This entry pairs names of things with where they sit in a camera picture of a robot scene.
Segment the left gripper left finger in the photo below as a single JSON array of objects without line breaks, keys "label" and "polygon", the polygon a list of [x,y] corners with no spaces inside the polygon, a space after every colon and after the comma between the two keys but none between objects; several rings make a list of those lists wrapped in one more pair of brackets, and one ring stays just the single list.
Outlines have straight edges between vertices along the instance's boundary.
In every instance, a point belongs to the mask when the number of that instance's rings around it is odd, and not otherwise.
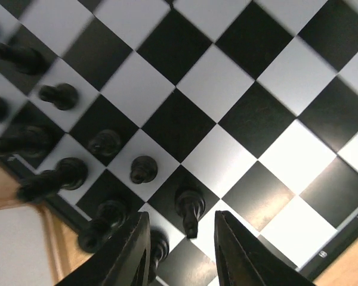
[{"label": "left gripper left finger", "polygon": [[137,212],[98,252],[58,285],[148,285],[149,264],[149,214]]}]

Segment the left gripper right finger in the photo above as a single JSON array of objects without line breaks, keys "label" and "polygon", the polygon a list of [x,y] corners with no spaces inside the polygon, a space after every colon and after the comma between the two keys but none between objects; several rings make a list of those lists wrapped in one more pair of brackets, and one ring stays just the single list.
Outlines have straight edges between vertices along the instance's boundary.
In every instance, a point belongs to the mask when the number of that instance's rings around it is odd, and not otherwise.
[{"label": "left gripper right finger", "polygon": [[216,211],[214,225],[220,285],[313,285],[272,254],[229,211]]}]

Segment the black bishop piece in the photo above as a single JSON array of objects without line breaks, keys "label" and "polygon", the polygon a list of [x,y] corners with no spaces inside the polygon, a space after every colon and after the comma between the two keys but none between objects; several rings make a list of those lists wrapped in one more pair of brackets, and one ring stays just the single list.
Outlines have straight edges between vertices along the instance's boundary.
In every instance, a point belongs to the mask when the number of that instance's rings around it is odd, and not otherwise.
[{"label": "black bishop piece", "polygon": [[107,200],[97,209],[95,217],[78,235],[78,246],[87,253],[97,252],[129,218],[129,207],[122,200]]}]

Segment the black pawn piece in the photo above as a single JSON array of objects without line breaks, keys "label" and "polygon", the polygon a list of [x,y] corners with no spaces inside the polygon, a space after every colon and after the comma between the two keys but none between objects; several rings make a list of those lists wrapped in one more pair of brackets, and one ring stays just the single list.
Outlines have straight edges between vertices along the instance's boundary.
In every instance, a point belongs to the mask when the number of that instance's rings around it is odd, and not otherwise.
[{"label": "black pawn piece", "polygon": [[139,156],[132,161],[130,180],[134,184],[148,183],[158,174],[158,164],[150,156]]},{"label": "black pawn piece", "polygon": [[76,88],[68,83],[60,83],[56,86],[42,85],[38,97],[63,111],[71,110],[76,106],[79,99]]},{"label": "black pawn piece", "polygon": [[44,71],[46,61],[43,55],[28,46],[0,43],[0,60],[10,62],[18,72],[29,75]]},{"label": "black pawn piece", "polygon": [[199,219],[206,207],[202,191],[190,185],[181,186],[175,193],[174,204],[176,214],[182,219],[186,238],[196,239]]},{"label": "black pawn piece", "polygon": [[93,155],[110,157],[121,150],[122,141],[119,134],[111,129],[100,131],[88,143],[88,150]]}]

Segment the black and silver chessboard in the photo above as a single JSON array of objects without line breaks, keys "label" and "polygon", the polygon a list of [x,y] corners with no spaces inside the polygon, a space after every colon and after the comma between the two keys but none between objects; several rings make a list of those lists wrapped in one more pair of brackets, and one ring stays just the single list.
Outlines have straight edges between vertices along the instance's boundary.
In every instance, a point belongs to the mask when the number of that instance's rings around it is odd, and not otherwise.
[{"label": "black and silver chessboard", "polygon": [[[0,137],[53,134],[44,156],[0,164],[23,180],[84,160],[84,184],[47,204],[76,231],[116,197],[148,212],[170,245],[156,285],[218,284],[218,210],[311,280],[358,237],[358,1],[0,1],[0,42],[46,61],[29,75],[0,60]],[[38,97],[60,83],[78,92],[71,110]],[[105,129],[117,155],[88,150]],[[158,164],[151,182],[130,180],[139,156]],[[206,202],[192,240],[184,185]]]}]

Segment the black queen piece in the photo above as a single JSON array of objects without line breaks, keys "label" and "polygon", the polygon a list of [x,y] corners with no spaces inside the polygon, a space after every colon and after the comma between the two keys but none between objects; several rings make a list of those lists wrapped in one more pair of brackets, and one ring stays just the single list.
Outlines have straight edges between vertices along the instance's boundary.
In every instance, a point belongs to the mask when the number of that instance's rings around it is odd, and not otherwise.
[{"label": "black queen piece", "polygon": [[7,136],[0,137],[0,157],[13,154],[42,157],[51,149],[52,143],[52,133],[43,126],[17,126]]}]

